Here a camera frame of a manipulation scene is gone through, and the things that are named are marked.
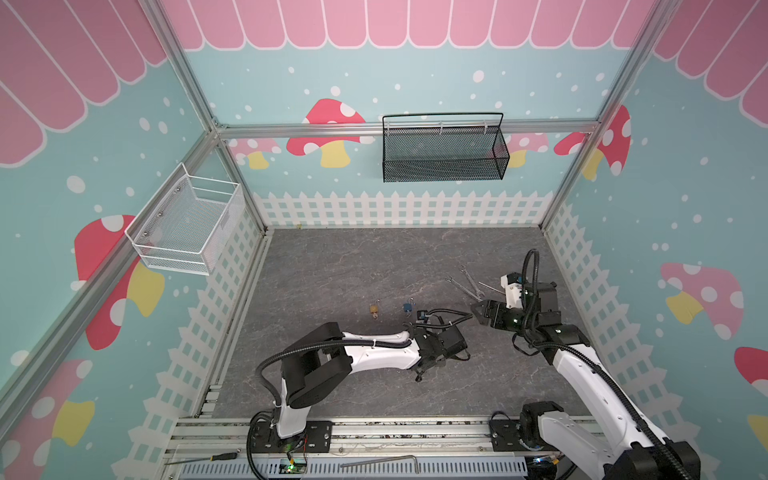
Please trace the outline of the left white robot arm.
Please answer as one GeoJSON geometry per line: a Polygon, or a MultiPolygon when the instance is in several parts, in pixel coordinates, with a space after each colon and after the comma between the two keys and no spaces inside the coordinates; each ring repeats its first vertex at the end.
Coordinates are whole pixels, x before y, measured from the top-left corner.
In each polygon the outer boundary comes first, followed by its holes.
{"type": "Polygon", "coordinates": [[[415,322],[386,335],[353,334],[327,322],[263,360],[255,374],[273,398],[271,427],[277,438],[299,439],[311,408],[352,374],[412,371],[420,382],[432,368],[469,360],[459,326],[471,318],[471,313],[453,309],[419,310],[415,322]]]}

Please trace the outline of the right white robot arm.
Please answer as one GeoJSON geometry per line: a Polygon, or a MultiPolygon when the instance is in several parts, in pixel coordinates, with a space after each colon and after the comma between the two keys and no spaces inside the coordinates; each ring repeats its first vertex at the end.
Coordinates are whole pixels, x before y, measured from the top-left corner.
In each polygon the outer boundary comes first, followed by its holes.
{"type": "Polygon", "coordinates": [[[575,423],[554,401],[523,406],[519,438],[529,448],[550,445],[591,479],[698,479],[702,462],[686,441],[656,426],[601,363],[587,336],[562,320],[557,286],[539,279],[540,254],[526,253],[522,269],[502,276],[502,301],[472,307],[478,322],[523,340],[518,352],[544,360],[587,407],[602,435],[575,423]]]}

